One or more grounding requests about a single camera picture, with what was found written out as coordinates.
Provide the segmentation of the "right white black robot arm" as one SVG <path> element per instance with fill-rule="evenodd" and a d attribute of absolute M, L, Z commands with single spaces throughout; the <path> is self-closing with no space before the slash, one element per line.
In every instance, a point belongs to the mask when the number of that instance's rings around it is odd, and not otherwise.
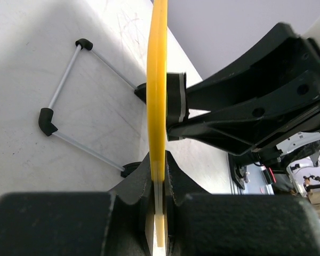
<path fill-rule="evenodd" d="M 256 45 L 186 89 L 186 109 L 167 120 L 170 140 L 194 139 L 235 156 L 285 169 L 320 150 L 320 48 L 276 24 Z"/>

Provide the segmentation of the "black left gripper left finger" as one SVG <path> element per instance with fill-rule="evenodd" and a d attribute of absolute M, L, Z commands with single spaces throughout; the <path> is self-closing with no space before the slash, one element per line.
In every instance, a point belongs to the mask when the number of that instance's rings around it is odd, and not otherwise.
<path fill-rule="evenodd" d="M 0 255 L 152 255 L 150 161 L 109 191 L 0 197 Z"/>

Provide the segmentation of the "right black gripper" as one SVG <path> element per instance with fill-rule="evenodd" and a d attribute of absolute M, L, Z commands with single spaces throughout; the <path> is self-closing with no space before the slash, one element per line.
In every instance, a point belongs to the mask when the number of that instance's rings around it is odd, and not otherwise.
<path fill-rule="evenodd" d="M 299 132 L 320 133 L 320 42 L 278 23 L 228 66 L 186 92 L 187 109 L 214 109 L 171 126 L 234 155 L 271 160 Z"/>

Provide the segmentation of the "black felt whiteboard eraser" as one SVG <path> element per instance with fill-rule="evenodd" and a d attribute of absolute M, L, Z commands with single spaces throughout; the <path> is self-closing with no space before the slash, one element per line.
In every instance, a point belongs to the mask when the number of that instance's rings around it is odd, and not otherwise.
<path fill-rule="evenodd" d="M 189 108 L 186 96 L 186 73 L 167 74 L 167 114 L 166 129 L 186 121 L 189 117 Z"/>

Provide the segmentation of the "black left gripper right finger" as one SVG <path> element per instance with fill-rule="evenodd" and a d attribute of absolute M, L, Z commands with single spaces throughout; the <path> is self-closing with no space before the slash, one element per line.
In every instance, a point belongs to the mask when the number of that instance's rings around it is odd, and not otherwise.
<path fill-rule="evenodd" d="M 167 255 L 320 255 L 320 222 L 296 196 L 210 194 L 166 154 Z"/>

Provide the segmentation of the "yellow framed whiteboard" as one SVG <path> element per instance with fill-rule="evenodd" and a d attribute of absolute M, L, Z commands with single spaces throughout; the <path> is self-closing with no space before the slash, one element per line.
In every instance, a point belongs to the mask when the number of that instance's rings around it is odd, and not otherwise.
<path fill-rule="evenodd" d="M 163 183 L 166 149 L 166 61 L 168 1 L 154 1 L 148 52 L 146 105 L 151 180 L 154 188 L 157 246 L 165 246 Z"/>

